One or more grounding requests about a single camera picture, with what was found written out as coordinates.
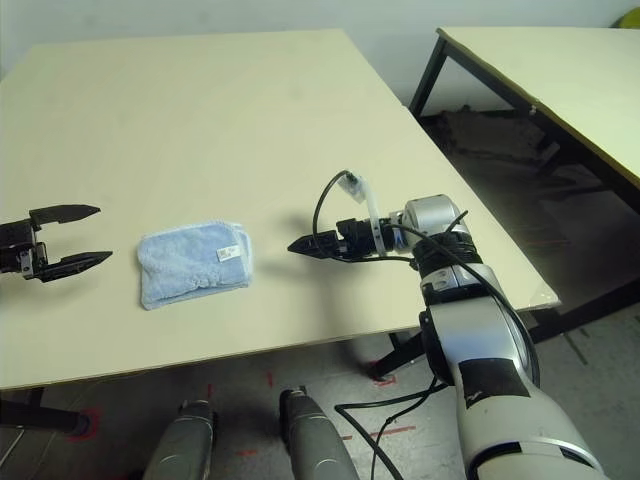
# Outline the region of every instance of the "blue towel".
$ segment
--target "blue towel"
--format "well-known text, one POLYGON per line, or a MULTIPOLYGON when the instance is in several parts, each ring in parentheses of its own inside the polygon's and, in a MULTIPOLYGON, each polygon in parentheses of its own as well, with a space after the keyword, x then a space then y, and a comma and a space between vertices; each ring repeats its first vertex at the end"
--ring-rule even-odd
POLYGON ((234 223, 213 221, 146 235, 138 260, 147 310, 251 282, 251 242, 234 223))

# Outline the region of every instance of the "gray robot arm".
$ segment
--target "gray robot arm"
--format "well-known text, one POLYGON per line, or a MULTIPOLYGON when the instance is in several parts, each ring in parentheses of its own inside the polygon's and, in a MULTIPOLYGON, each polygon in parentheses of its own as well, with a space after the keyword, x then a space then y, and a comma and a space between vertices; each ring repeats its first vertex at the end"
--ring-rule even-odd
MULTIPOLYGON (((453 202, 439 195, 409 202, 400 221, 433 237, 450 228, 459 215, 453 202)), ((450 231, 468 234, 462 221, 450 231)), ((406 236, 414 255, 420 240, 406 236)), ((427 304, 421 315, 423 341, 436 374, 456 389, 467 477, 605 478, 569 417, 527 375, 532 352, 526 351, 505 306, 479 291, 470 295, 469 288, 480 282, 459 265, 436 266, 420 268, 427 304)), ((479 256, 470 266, 500 289, 479 256)))
MULTIPOLYGON (((423 344, 436 376, 456 389, 467 477, 606 478, 569 417, 536 386, 533 343, 515 311, 507 308, 462 216, 447 196, 437 195, 409 201, 404 210, 380 219, 380 226, 386 250, 410 251, 420 273, 426 304, 420 316, 423 344)), ((369 220, 344 220, 337 226, 343 238, 335 231, 314 233, 289 250, 349 261, 375 252, 369 220)), ((291 448, 313 447, 301 443, 291 448)))

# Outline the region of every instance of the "white tag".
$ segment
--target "white tag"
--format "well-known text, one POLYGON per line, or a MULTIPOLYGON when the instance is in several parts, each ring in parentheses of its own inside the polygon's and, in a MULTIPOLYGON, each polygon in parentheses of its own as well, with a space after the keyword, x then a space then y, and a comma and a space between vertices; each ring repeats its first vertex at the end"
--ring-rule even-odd
POLYGON ((235 257, 239 257, 242 255, 242 251, 240 250, 240 245, 231 245, 230 247, 219 248, 217 250, 218 260, 220 262, 224 262, 226 260, 230 260, 235 257))

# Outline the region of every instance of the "black cable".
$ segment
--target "black cable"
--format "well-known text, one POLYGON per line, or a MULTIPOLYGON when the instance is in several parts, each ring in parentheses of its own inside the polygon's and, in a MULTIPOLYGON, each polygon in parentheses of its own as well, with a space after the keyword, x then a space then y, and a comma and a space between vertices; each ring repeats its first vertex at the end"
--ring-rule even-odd
MULTIPOLYGON (((429 398, 429 396, 433 393, 436 393, 440 390, 444 390, 445 388, 447 388, 447 385, 442 383, 440 385, 438 385, 436 387, 436 383, 437 383, 438 379, 435 377, 433 377, 433 380, 431 380, 431 385, 429 385, 429 388, 426 390, 426 392, 422 395, 422 397, 420 397, 420 400, 418 400, 416 403, 414 403, 413 405, 405 408, 404 410, 391 415, 389 418, 387 418, 384 421, 384 424, 382 424, 382 427, 380 428, 380 430, 378 431, 378 435, 376 436, 376 445, 379 447, 380 446, 380 439, 382 438, 382 434, 384 433, 384 431, 386 430, 386 428, 391 425, 393 422, 395 422, 398 418, 400 418, 401 416, 412 412, 413 410, 415 410, 416 408, 418 408, 420 405, 422 405, 424 402, 427 401, 427 399, 429 398)), ((373 458, 371 459, 371 480, 374 480, 375 477, 375 469, 376 469, 376 458, 378 457, 377 452, 374 450, 373 451, 373 458)))
POLYGON ((390 223, 386 225, 386 227, 404 230, 420 237, 422 240, 429 243, 432 248, 436 249, 442 255, 447 257, 449 260, 451 260, 451 262, 455 263, 456 265, 460 265, 462 269, 466 270, 472 277, 478 280, 489 291, 489 293, 491 293, 491 295, 493 295, 493 297, 495 297, 504 306, 504 308, 509 313, 509 316, 513 319, 516 328, 522 335, 522 338, 526 344, 529 363, 531 364, 531 381, 536 387, 540 387, 540 362, 538 360, 538 354, 533 344, 533 340, 531 339, 531 335, 529 335, 529 330, 527 330, 527 327, 524 325, 524 323, 522 323, 522 320, 520 319, 514 308, 511 306, 509 301, 506 299, 506 297, 497 288, 491 285, 491 283, 489 283, 482 275, 480 275, 473 268, 460 260, 456 255, 451 253, 449 250, 447 250, 445 247, 440 245, 428 235, 425 235, 415 228, 407 227, 406 225, 390 223))
POLYGON ((400 257, 400 256, 370 257, 370 258, 342 258, 342 257, 338 257, 337 255, 334 255, 332 252, 325 250, 324 247, 320 244, 320 241, 318 239, 318 217, 320 216, 320 209, 322 208, 322 204, 324 203, 325 198, 327 198, 327 195, 329 194, 329 191, 331 190, 331 188, 338 182, 338 180, 340 180, 345 175, 347 176, 349 181, 352 181, 352 182, 358 181, 356 176, 353 173, 351 173, 349 170, 342 170, 338 172, 329 181, 327 186, 324 187, 324 190, 322 191, 322 193, 320 194, 320 198, 318 199, 318 203, 316 204, 316 209, 313 212, 313 221, 311 223, 311 233, 313 236, 313 241, 316 243, 316 247, 318 247, 318 250, 320 250, 320 253, 324 254, 329 258, 332 258, 334 260, 337 260, 339 262, 344 262, 344 263, 380 262, 383 260, 398 260, 401 262, 411 263, 412 262, 411 258, 400 257))
POLYGON ((391 399, 388 399, 388 400, 381 400, 381 401, 378 401, 378 402, 343 403, 343 404, 340 404, 340 405, 335 405, 333 408, 335 409, 336 412, 338 412, 340 415, 342 415, 342 417, 345 420, 347 420, 351 424, 351 426, 353 426, 353 428, 356 429, 356 431, 360 434, 360 436, 369 444, 369 446, 373 449, 373 451, 376 453, 376 455, 378 457, 380 457, 380 460, 382 461, 382 463, 384 463, 384 465, 387 467, 387 469, 389 470, 389 473, 391 473, 391 476, 394 478, 394 480, 404 480, 402 475, 400 474, 400 472, 396 468, 396 466, 391 461, 391 459, 387 456, 385 451, 378 445, 379 442, 374 442, 373 439, 371 438, 371 436, 369 435, 369 433, 362 427, 362 425, 360 425, 358 423, 358 421, 355 418, 353 418, 347 412, 347 410, 361 409, 361 408, 385 407, 385 406, 389 406, 389 405, 395 405, 396 403, 407 402, 409 400, 414 400, 416 398, 420 398, 420 404, 419 405, 410 407, 410 410, 409 409, 405 409, 407 411, 411 411, 411 410, 413 410, 413 408, 417 408, 422 403, 424 403, 424 401, 426 401, 426 399, 429 397, 429 395, 431 395, 432 393, 435 393, 435 392, 439 392, 440 390, 443 390, 446 387, 447 387, 446 384, 440 384, 440 385, 437 385, 437 386, 435 386, 433 388, 430 386, 427 390, 423 390, 423 391, 417 392, 417 393, 412 393, 411 395, 405 395, 405 396, 402 396, 402 397, 391 398, 391 399))
POLYGON ((458 225, 460 223, 460 221, 467 216, 467 213, 469 213, 469 210, 465 210, 464 212, 462 212, 460 215, 458 215, 453 222, 451 222, 449 224, 449 226, 447 227, 447 229, 444 231, 444 233, 449 233, 451 232, 456 225, 458 225))

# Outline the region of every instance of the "table surface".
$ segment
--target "table surface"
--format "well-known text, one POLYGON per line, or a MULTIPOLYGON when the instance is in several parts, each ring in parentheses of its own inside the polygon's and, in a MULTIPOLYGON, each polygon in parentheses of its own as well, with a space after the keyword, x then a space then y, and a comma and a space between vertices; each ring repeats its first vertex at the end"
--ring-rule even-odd
MULTIPOLYGON (((557 302, 446 158, 339 30, 35 47, 0 84, 2 219, 95 205, 45 225, 50 261, 113 250, 42 284, 0 277, 0 388, 29 386, 415 327, 405 263, 345 265, 287 252, 322 188, 350 168, 383 212, 448 194, 517 309, 557 302), (147 233, 225 219, 254 248, 249 288, 145 311, 147 233)), ((337 189, 321 228, 366 209, 337 189)))
POLYGON ((445 27, 438 33, 640 188, 640 30, 445 27))

